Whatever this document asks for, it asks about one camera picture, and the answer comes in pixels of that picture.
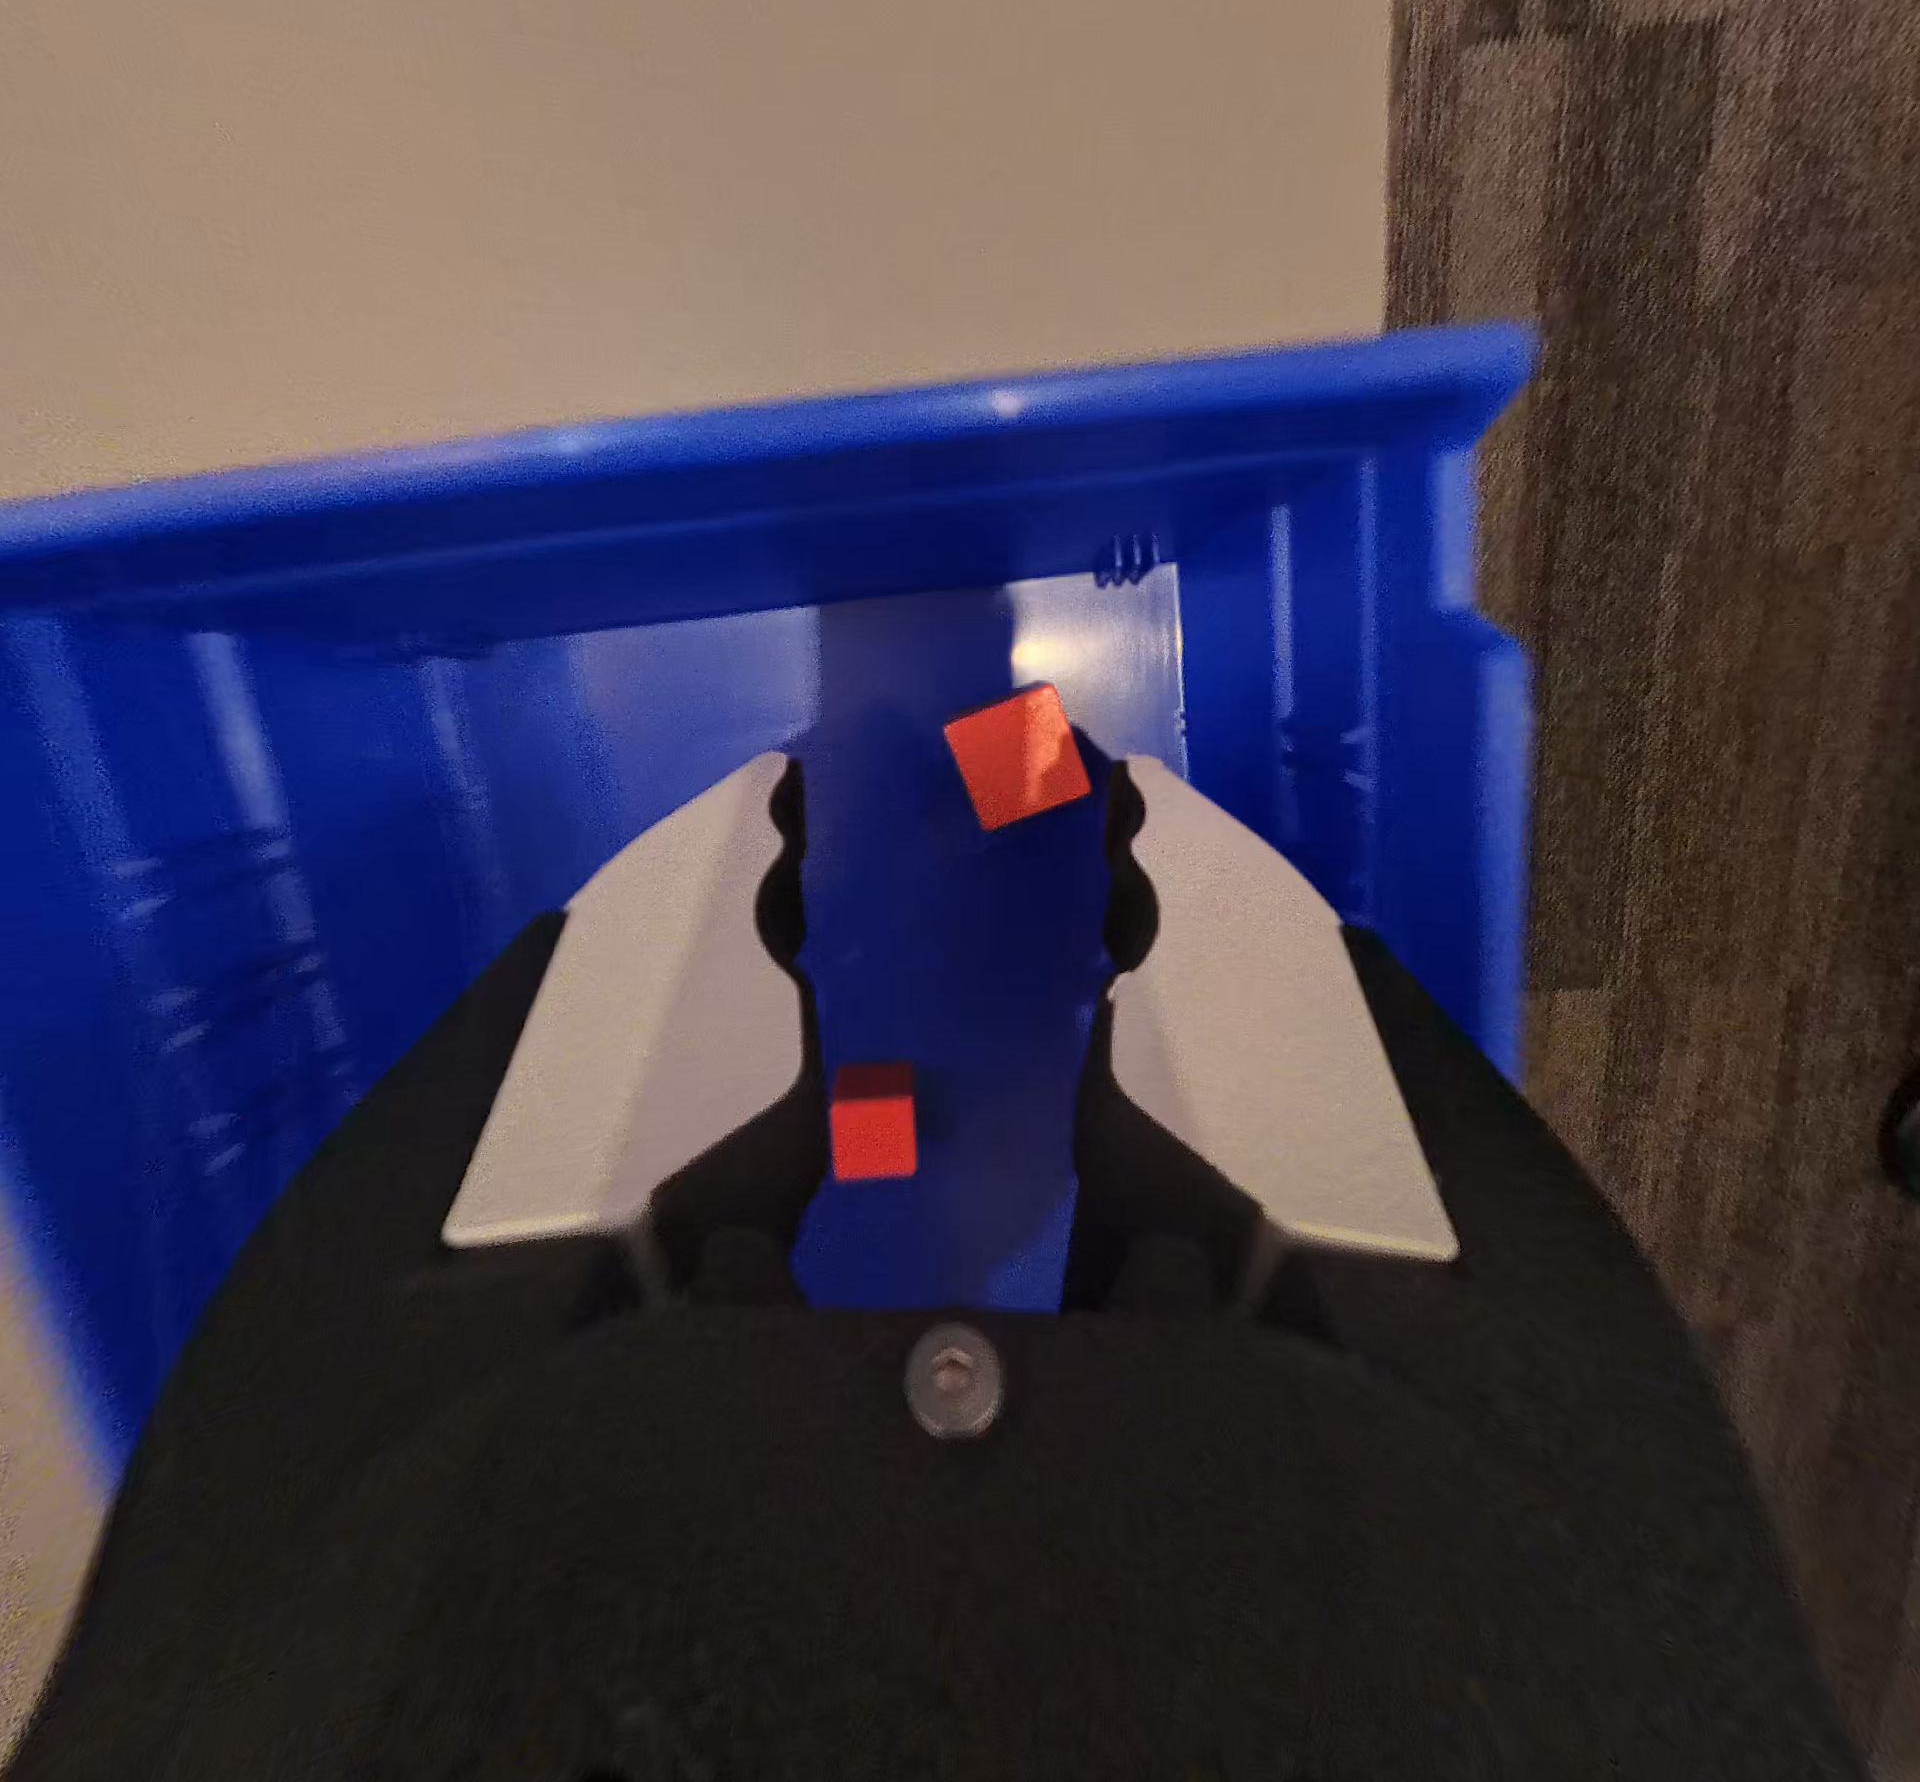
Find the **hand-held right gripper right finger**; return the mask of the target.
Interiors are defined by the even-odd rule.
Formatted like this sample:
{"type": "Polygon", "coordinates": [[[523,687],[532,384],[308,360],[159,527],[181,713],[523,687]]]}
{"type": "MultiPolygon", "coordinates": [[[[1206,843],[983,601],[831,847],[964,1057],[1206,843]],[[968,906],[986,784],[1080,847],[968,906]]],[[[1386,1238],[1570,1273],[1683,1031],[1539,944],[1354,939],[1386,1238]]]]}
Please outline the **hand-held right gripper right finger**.
{"type": "Polygon", "coordinates": [[[1164,764],[1106,786],[1112,976],[1072,1111],[1072,1255],[1290,1249],[1453,1262],[1442,1201],[1342,917],[1164,764]]]}

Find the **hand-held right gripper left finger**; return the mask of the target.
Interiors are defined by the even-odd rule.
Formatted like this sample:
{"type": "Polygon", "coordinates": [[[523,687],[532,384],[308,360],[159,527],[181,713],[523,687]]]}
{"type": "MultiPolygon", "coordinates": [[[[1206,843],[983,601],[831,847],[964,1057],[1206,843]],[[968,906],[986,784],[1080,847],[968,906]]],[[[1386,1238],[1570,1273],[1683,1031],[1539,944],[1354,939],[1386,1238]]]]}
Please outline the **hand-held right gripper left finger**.
{"type": "Polygon", "coordinates": [[[794,1243],[831,1170],[801,875],[803,765],[766,750],[569,900],[448,1245],[794,1243]]]}

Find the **blue plastic bin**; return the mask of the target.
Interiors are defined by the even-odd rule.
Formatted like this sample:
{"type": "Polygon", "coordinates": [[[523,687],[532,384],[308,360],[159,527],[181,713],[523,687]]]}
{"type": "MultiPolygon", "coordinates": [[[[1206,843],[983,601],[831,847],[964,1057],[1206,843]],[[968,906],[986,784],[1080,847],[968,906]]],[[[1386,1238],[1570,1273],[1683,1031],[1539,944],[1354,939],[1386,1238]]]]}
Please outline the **blue plastic bin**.
{"type": "Polygon", "coordinates": [[[1050,1313],[1100,802],[975,828],[945,723],[1061,696],[1521,1063],[1532,680],[1477,611],[1528,326],[963,380],[2,508],[2,1187],[118,1484],[273,1201],[532,921],[803,764],[827,1061],[915,1191],[824,1197],[839,1311],[1050,1313]]]}

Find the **red wooden cube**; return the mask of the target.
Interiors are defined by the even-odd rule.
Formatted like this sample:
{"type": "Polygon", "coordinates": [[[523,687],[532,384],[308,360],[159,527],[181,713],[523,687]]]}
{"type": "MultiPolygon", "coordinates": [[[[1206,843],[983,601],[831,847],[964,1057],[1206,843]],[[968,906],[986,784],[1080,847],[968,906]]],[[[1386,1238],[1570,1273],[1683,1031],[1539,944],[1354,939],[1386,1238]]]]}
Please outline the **red wooden cube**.
{"type": "Polygon", "coordinates": [[[1092,798],[1092,771],[1055,682],[952,716],[945,740],[983,833],[1092,798]]]}
{"type": "Polygon", "coordinates": [[[847,1063],[832,1075],[831,1170],[837,1183],[876,1183],[919,1173],[911,1063],[847,1063]]]}

